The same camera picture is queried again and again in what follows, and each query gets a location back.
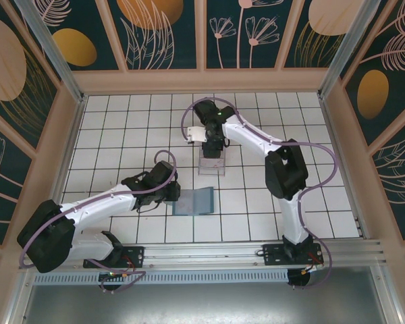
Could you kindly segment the aluminium table edge strip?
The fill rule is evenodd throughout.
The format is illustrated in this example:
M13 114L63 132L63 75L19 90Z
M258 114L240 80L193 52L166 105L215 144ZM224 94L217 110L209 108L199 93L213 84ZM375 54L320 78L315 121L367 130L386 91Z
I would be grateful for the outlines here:
M70 125L70 130L65 140L64 149L59 160L59 165L57 167L55 178L49 193L49 198L52 199L55 203L61 202L68 170L72 162L74 147L78 138L80 125L84 117L87 100L88 96L83 94L81 101L76 105L76 110L74 112L72 123Z
M321 109L323 111L323 115L325 118L325 121L327 122L327 130L329 132L331 141L332 141L332 146L335 150L337 159L338 159L338 164L340 166L340 172L342 174L342 179L345 185L346 193L348 196L348 200L350 202L350 206L352 208L352 213L354 216L354 219L356 220L358 224L358 232L360 234L360 237L363 238L364 240L370 240L371 237L369 236L369 231L367 229L366 222L363 218L362 210L361 207L359 206L357 197L356 197L356 191L354 189L351 177L350 177L350 170L348 169L348 165L346 163L346 157L344 154L344 150L342 148L341 140L340 140L340 135L338 134L338 131L335 128L335 122L331 116L331 112L329 110L328 104L321 98L319 98L319 103L321 104Z

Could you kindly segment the aluminium frame post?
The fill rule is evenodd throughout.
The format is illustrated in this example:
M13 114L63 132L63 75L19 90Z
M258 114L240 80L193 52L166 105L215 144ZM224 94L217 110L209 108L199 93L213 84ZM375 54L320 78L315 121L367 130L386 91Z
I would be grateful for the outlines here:
M33 31L45 54L78 103L82 92L72 71L59 50L49 27L59 27L71 13L70 0L13 0L22 17Z
M381 0L364 0L360 6L318 89L318 98L321 101L325 99L337 82L369 23L375 16L380 2Z

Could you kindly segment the blue leather card holder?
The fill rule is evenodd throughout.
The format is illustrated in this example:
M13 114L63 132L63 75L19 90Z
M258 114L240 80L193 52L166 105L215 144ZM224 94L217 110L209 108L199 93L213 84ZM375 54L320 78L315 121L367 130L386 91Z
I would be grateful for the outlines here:
M194 199L198 202L199 206L199 214L198 215L208 215L214 213L214 188L213 187L206 187L206 188L200 188L200 189L195 189L195 190L182 190L180 193L179 199ZM175 204L177 203L174 202L172 204L172 215L175 215L174 209L175 209Z

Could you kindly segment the grey metal sheet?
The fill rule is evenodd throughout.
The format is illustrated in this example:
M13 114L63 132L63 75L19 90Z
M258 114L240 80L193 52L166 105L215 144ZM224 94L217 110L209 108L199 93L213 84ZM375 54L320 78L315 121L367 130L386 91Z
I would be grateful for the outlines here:
M118 294L98 286L36 286L23 324L395 324L371 271L337 268L321 286L286 283L137 284Z

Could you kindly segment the aluminium mounting rail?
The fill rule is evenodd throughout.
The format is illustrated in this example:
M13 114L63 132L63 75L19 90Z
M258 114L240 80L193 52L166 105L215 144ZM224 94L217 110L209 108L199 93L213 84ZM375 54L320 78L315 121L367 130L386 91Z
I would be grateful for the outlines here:
M251 266L269 266L277 268L302 268L300 266L265 265L262 256L264 244L281 244L273 242L239 242L212 244L147 244L144 247L144 262L142 268L157 269L217 269L222 267L247 268ZM380 242L376 240L328 240L320 244L324 259L323 265L317 267L355 267L367 265L383 265L386 257ZM31 267L31 260L23 258ZM94 268L95 261L70 260L60 267Z

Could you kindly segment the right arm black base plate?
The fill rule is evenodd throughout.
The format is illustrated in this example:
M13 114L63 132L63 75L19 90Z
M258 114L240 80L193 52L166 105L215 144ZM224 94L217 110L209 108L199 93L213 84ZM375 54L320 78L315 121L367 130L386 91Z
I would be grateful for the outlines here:
M264 244L262 256L265 265L304 267L305 265L324 264L321 246L318 243L312 243L311 246L304 248L304 250L294 258L286 254L283 244Z

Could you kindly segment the clear acrylic card stand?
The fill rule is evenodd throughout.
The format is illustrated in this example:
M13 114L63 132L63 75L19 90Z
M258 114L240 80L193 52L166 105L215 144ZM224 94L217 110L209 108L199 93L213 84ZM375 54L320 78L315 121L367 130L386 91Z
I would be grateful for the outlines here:
M198 152L198 175L199 176L224 176L225 175L225 167L222 169L203 169L200 166L202 159L223 159L225 161L225 151L221 151L220 157L218 158L206 158L203 155L203 148L199 148Z

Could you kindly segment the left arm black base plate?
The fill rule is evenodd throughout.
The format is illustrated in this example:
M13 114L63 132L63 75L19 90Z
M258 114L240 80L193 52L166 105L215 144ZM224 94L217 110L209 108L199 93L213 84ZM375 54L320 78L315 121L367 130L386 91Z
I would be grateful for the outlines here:
M95 260L95 262L112 269L139 269L142 268L144 262L144 247L124 246L115 248L105 259Z

